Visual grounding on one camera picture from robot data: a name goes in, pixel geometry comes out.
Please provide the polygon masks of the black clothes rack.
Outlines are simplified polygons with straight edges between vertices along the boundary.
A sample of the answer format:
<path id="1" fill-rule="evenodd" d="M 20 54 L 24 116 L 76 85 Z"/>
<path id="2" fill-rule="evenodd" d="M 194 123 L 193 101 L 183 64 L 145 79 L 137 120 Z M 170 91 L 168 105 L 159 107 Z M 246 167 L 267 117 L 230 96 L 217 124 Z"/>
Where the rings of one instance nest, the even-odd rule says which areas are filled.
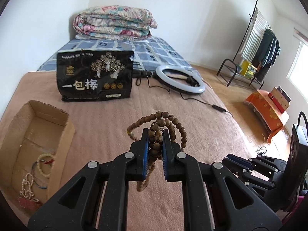
<path id="1" fill-rule="evenodd" d="M 233 81 L 262 89 L 269 69 L 280 55 L 280 41 L 255 3 L 244 37 L 232 59 L 225 59 L 216 75 L 227 86 Z"/>

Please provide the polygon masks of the floral folded quilt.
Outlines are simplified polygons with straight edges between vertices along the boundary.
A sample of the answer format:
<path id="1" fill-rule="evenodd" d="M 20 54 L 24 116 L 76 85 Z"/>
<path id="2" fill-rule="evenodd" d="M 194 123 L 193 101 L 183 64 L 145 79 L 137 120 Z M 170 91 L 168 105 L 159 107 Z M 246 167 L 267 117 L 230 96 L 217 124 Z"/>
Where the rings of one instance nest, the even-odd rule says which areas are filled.
<path id="1" fill-rule="evenodd" d="M 73 21 L 74 30 L 88 39 L 147 39 L 158 24 L 144 8 L 111 5 L 83 10 Z"/>

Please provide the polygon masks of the black snack bag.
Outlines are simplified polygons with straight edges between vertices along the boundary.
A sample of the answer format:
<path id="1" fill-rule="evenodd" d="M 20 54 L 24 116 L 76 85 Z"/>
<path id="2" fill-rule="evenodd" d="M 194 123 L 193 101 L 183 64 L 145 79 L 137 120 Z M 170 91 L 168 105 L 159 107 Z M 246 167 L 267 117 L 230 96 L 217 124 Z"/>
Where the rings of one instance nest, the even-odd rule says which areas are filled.
<path id="1" fill-rule="evenodd" d="M 133 51 L 70 51 L 56 57 L 56 81 L 65 102 L 107 101 L 131 96 Z"/>

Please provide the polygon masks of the red pouch in box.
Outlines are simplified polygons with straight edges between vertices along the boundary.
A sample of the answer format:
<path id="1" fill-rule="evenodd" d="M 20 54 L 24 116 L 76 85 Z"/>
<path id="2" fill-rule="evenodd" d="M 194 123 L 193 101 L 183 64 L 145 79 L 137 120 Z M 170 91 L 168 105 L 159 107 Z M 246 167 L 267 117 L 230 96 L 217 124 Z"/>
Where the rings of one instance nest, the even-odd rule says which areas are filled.
<path id="1" fill-rule="evenodd" d="M 28 212 L 36 212 L 42 207 L 42 203 L 39 200 L 30 200 L 23 197 L 17 197 L 19 205 Z"/>

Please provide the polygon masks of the blue checkered bed sheet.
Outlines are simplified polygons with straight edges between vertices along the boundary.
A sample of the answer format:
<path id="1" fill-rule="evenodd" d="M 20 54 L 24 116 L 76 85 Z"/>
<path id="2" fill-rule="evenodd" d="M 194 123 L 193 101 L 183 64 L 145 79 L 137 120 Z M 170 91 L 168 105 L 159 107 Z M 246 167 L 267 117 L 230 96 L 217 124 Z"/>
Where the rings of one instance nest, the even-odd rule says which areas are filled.
<path id="1" fill-rule="evenodd" d="M 81 50 L 133 51 L 133 69 L 135 70 L 153 71 L 158 65 L 192 69 L 192 66 L 172 46 L 158 37 L 150 37 L 141 41 L 73 39 L 60 49 L 61 52 Z"/>

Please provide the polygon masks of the yellow box on rack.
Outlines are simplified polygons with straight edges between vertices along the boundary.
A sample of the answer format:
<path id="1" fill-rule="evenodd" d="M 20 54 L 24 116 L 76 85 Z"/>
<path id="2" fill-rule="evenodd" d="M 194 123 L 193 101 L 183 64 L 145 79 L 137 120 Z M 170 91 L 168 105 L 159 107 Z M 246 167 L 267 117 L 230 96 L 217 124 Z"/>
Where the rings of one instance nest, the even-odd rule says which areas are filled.
<path id="1" fill-rule="evenodd" d="M 252 79 L 257 71 L 257 68 L 245 59 L 241 63 L 240 68 L 240 75 L 248 79 Z"/>

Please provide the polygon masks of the hanging dark clothes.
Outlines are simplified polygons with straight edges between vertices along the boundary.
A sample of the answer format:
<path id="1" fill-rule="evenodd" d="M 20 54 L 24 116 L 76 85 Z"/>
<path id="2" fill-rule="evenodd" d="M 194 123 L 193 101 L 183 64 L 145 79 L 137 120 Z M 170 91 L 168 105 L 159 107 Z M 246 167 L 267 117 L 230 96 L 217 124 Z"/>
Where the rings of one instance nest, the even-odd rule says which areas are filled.
<path id="1" fill-rule="evenodd" d="M 257 68 L 251 80 L 262 83 L 280 55 L 280 42 L 259 9 L 254 9 L 251 22 L 238 52 Z"/>

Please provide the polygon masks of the books on orange box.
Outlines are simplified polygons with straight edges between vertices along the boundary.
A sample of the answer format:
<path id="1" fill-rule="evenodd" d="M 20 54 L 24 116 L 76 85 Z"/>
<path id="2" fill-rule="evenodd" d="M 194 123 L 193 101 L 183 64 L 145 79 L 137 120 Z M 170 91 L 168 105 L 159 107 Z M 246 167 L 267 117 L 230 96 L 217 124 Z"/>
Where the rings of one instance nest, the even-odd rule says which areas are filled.
<path id="1" fill-rule="evenodd" d="M 284 113 L 291 104 L 291 98 L 282 87 L 273 87 L 272 91 L 269 92 L 268 97 L 274 102 L 281 113 Z"/>

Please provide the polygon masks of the orange patterned box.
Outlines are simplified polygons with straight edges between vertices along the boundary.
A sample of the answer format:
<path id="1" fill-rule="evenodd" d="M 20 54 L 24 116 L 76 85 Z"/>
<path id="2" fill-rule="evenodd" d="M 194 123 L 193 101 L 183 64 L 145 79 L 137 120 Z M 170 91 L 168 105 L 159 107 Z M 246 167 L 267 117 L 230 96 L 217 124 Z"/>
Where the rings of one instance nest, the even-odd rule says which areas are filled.
<path id="1" fill-rule="evenodd" d="M 244 100 L 244 103 L 260 115 L 267 128 L 267 142 L 271 143 L 272 138 L 286 125 L 289 115 L 286 111 L 280 112 L 268 95 L 268 91 L 255 90 Z"/>

